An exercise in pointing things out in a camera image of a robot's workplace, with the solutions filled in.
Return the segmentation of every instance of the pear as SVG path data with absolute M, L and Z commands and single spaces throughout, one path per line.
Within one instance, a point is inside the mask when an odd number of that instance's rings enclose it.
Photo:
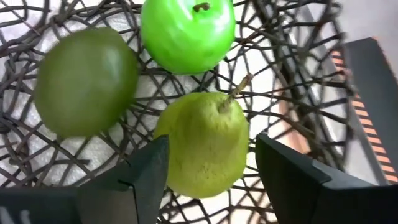
M 234 97 L 247 85 L 246 76 L 231 95 L 191 93 L 162 112 L 155 137 L 169 135 L 167 185 L 191 198 L 228 190 L 243 174 L 249 128 Z

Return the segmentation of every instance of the shiny apple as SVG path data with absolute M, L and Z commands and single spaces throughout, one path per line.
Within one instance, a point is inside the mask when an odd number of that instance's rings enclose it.
M 149 55 L 174 74 L 212 69 L 234 41 L 231 0 L 146 0 L 141 37 Z

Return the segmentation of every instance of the woven basket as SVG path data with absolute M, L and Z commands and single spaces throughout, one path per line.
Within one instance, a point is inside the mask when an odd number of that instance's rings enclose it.
M 236 39 L 226 58 L 202 75 L 174 76 L 160 68 L 139 35 L 142 2 L 132 0 L 0 0 L 0 186 L 80 185 L 152 140 L 157 118 L 176 98 L 197 91 L 229 93 L 247 73 L 238 95 L 250 121 L 244 176 L 213 198 L 194 200 L 167 189 L 159 223 L 274 223 L 252 153 L 267 133 L 286 145 L 343 170 L 351 80 L 331 53 L 343 34 L 331 0 L 235 1 Z M 312 18 L 308 7 L 321 7 Z M 136 102 L 119 123 L 92 138 L 59 139 L 41 122 L 32 90 L 39 62 L 63 36 L 110 26 L 139 55 Z M 324 36 L 325 29 L 333 35 Z

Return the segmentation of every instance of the green apple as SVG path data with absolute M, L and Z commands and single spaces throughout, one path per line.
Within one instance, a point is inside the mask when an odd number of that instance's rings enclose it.
M 175 74 L 197 74 L 216 66 L 234 41 L 231 0 L 146 0 L 141 37 L 150 56 Z
M 129 106 L 138 75 L 136 56 L 117 31 L 78 31 L 61 39 L 40 63 L 37 112 L 63 138 L 99 134 Z

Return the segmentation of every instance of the orange stripe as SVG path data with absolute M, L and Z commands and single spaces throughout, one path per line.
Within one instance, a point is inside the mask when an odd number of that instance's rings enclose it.
M 369 116 L 368 112 L 363 111 L 363 110 L 355 110 L 355 113 L 361 116 Z
M 386 156 L 379 156 L 379 155 L 376 155 L 376 158 L 377 158 L 378 161 L 380 161 L 380 162 L 388 162 L 388 163 L 390 163 L 390 159 L 387 158 Z
M 380 153 L 386 153 L 386 150 L 383 147 L 379 146 L 372 146 L 373 151 L 375 152 L 380 152 Z
M 393 175 L 385 175 L 387 180 L 393 181 L 393 182 L 398 182 L 398 177 L 393 176 Z
M 365 105 L 363 105 L 363 103 L 362 103 L 362 102 L 359 102 L 359 101 L 353 101 L 353 105 L 354 105 L 354 106 L 357 106 L 357 107 L 362 107 L 362 108 L 365 107 Z
M 361 124 L 367 124 L 367 125 L 372 125 L 372 121 L 368 119 L 359 119 Z
M 378 143 L 378 144 L 381 144 L 381 141 L 380 141 L 380 139 L 378 139 L 378 138 L 368 137 L 368 140 L 369 140 L 369 142 L 371 142 L 371 143 Z
M 332 52 L 331 53 L 333 56 L 340 56 L 341 54 L 340 54 L 340 52 L 338 52 L 338 51 L 334 51 L 334 52 Z
M 376 130 L 373 128 L 363 128 L 363 130 L 368 134 L 377 134 Z
M 338 64 L 341 64 L 341 65 L 344 64 L 344 62 L 343 62 L 342 59 L 337 59 L 337 58 L 334 58 L 334 59 L 333 59 L 333 63 L 335 63 L 335 64 L 338 63 Z
M 396 172 L 391 166 L 381 165 L 381 169 L 387 172 Z

